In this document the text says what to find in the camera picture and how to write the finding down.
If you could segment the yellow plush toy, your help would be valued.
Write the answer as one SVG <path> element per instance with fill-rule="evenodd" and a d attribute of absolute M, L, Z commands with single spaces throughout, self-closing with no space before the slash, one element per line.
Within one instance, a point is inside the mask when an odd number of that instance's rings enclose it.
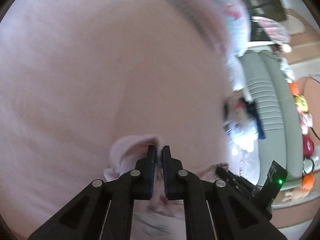
<path fill-rule="evenodd" d="M 309 111 L 308 103 L 303 95 L 295 96 L 295 105 L 300 112 L 306 113 Z"/>

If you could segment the pink white plush toy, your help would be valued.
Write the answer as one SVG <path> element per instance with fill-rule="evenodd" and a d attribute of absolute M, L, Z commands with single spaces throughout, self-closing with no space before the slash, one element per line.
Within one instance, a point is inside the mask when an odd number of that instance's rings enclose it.
<path fill-rule="evenodd" d="M 306 112 L 306 113 L 300 112 L 299 121 L 300 121 L 300 127 L 302 129 L 302 134 L 307 135 L 309 132 L 309 129 L 313 127 L 312 115 L 309 112 Z"/>

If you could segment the folded pink checkered duvet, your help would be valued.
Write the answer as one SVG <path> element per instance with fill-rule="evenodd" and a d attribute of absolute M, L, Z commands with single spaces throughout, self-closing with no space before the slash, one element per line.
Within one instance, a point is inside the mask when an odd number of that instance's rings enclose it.
<path fill-rule="evenodd" d="M 239 57 L 248 48 L 251 23 L 242 0 L 167 0 L 222 55 L 233 90 L 246 87 Z"/>

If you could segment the folded white striped garment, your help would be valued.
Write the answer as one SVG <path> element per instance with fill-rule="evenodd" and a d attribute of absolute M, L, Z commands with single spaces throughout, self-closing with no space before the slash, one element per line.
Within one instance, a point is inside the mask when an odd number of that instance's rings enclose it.
<path fill-rule="evenodd" d="M 246 125 L 229 122 L 225 124 L 225 130 L 231 141 L 238 148 L 249 153 L 254 151 L 254 143 L 259 135 L 254 122 L 249 122 Z"/>

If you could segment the pink bed sheet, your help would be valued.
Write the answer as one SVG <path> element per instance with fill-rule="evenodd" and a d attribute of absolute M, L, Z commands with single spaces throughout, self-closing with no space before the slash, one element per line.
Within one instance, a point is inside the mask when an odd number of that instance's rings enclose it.
<path fill-rule="evenodd" d="M 222 55 L 167 0 L 16 0 L 1 22 L 1 215 L 26 238 L 130 135 L 231 158 Z"/>

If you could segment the folded cream garment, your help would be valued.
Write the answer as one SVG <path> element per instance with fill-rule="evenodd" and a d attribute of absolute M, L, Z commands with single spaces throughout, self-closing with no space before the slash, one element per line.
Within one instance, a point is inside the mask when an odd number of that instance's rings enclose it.
<path fill-rule="evenodd" d="M 234 128 L 247 129 L 250 125 L 250 117 L 247 112 L 244 89 L 235 90 L 224 101 L 223 125 L 225 131 Z"/>

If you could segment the pink hanging garment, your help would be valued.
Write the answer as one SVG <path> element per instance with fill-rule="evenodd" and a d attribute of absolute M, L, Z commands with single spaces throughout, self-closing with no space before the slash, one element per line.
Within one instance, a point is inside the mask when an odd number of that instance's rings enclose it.
<path fill-rule="evenodd" d="M 291 36 L 289 32 L 279 22 L 262 16 L 253 16 L 252 20 L 262 27 L 270 40 L 276 44 L 282 45 L 285 43 L 289 44 L 291 42 Z"/>

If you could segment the dark glass wardrobe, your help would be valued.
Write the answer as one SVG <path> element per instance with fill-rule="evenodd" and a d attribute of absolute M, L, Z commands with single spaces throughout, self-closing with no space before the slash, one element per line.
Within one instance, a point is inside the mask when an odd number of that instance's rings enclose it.
<path fill-rule="evenodd" d="M 254 16 L 264 17 L 276 22 L 287 20 L 286 11 L 281 0 L 242 0 L 247 7 L 251 20 L 251 42 L 269 42 L 266 31 L 255 20 Z"/>

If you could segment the pink cartoon print pajama pants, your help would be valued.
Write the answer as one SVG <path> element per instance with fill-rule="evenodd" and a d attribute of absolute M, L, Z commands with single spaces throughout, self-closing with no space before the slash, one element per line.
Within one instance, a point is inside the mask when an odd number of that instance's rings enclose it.
<path fill-rule="evenodd" d="M 169 201 L 165 197 L 162 149 L 170 146 L 171 156 L 182 162 L 184 168 L 200 179 L 214 182 L 216 169 L 228 169 L 229 164 L 211 149 L 196 152 L 196 140 L 183 137 L 164 137 L 155 134 L 130 135 L 118 139 L 110 149 L 109 164 L 104 170 L 105 179 L 112 181 L 129 173 L 140 178 L 143 170 L 137 162 L 147 157 L 150 146 L 155 148 L 153 193 L 150 200 L 134 203 L 131 239 L 185 239 L 184 206 L 181 200 Z"/>

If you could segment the grey padded headboard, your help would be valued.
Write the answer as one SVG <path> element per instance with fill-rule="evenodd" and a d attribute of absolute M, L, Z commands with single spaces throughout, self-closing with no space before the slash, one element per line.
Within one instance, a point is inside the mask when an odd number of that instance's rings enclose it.
<path fill-rule="evenodd" d="M 282 190 L 295 188 L 302 182 L 303 140 L 295 101 L 280 70 L 280 58 L 268 50 L 248 50 L 240 62 L 266 137 L 257 140 L 257 185 L 263 186 L 272 161 L 276 161 L 288 172 Z"/>

